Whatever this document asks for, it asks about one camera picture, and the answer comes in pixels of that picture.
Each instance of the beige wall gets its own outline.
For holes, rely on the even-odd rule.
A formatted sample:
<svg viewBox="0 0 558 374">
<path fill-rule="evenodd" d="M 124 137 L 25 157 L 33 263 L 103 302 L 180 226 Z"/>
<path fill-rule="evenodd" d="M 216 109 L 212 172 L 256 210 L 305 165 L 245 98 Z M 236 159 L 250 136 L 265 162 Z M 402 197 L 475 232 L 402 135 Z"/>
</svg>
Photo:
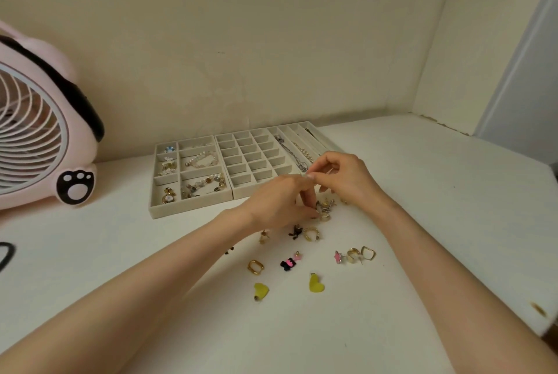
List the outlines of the beige wall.
<svg viewBox="0 0 558 374">
<path fill-rule="evenodd" d="M 156 142 L 409 111 L 443 0 L 0 0 L 60 47 L 107 128 L 99 159 Z"/>
<path fill-rule="evenodd" d="M 472 134 L 539 0 L 447 0 L 413 112 Z"/>
</svg>

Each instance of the yellow heart charm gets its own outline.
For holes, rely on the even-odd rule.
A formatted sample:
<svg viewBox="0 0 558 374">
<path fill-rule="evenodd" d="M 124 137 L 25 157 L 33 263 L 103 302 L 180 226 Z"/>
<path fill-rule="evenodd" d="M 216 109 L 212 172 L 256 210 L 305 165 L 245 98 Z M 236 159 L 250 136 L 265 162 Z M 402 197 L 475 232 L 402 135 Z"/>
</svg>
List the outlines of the yellow heart charm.
<svg viewBox="0 0 558 374">
<path fill-rule="evenodd" d="M 267 293 L 269 292 L 269 288 L 265 286 L 263 283 L 256 283 L 254 285 L 255 293 L 254 293 L 254 300 L 260 301 L 266 297 Z"/>
<path fill-rule="evenodd" d="M 318 278 L 316 273 L 311 273 L 310 274 L 310 291 L 314 292 L 314 293 L 320 293 L 323 292 L 325 289 L 325 286 L 322 285 L 322 283 L 320 283 L 320 279 Z"/>
</svg>

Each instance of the fan grille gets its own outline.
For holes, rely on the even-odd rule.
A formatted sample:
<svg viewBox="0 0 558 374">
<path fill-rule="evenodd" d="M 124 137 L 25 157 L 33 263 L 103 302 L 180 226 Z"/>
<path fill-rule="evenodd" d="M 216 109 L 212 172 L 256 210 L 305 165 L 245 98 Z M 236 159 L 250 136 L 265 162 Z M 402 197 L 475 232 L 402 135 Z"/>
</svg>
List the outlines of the fan grille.
<svg viewBox="0 0 558 374">
<path fill-rule="evenodd" d="M 35 82 L 0 63 L 0 195 L 45 178 L 67 148 L 60 109 Z"/>
</svg>

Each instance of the jewelry organizer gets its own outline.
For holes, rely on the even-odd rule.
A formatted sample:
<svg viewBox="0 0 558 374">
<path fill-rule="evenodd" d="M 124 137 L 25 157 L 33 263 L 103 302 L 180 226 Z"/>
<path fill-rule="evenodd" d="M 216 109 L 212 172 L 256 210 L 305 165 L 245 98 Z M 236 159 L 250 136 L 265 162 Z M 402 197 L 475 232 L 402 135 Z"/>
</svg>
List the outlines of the jewelry organizer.
<svg viewBox="0 0 558 374">
<path fill-rule="evenodd" d="M 159 218 L 248 197 L 278 175 L 305 172 L 328 150 L 341 151 L 308 121 L 157 144 L 149 212 L 152 218 Z M 217 162 L 209 166 L 212 155 Z M 176 169 L 160 175 L 168 172 L 164 169 L 170 158 Z M 192 159 L 195 161 L 186 166 Z M 224 174 L 222 190 L 215 191 L 219 182 L 210 180 L 187 197 L 190 189 L 186 185 L 193 186 L 208 177 L 213 179 L 219 173 Z M 175 194 L 168 203 L 163 202 L 166 188 Z"/>
</svg>

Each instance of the white table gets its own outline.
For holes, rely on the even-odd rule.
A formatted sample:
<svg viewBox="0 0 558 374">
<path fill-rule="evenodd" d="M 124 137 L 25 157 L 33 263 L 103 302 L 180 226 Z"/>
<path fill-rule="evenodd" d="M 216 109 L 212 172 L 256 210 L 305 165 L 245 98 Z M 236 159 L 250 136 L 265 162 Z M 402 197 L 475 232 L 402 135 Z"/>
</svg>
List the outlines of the white table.
<svg viewBox="0 0 558 374">
<path fill-rule="evenodd" d="M 358 154 L 380 185 L 541 334 L 558 313 L 558 185 L 547 166 L 419 117 L 322 127 Z M 82 208 L 54 199 L 0 214 L 0 240 L 18 251 L 0 274 L 0 351 L 131 265 L 201 226 L 232 201 L 151 220 L 151 157 L 98 167 Z M 223 256 L 185 308 L 127 372 L 453 372 L 434 326 L 380 232 L 337 206 L 323 240 L 251 236 Z M 333 253 L 378 254 L 338 266 Z M 299 250 L 290 272 L 281 260 Z M 261 276 L 246 269 L 258 259 Z M 310 272 L 325 291 L 308 291 Z M 270 288 L 261 303 L 253 284 Z M 542 317 L 530 305 L 548 314 Z"/>
</svg>

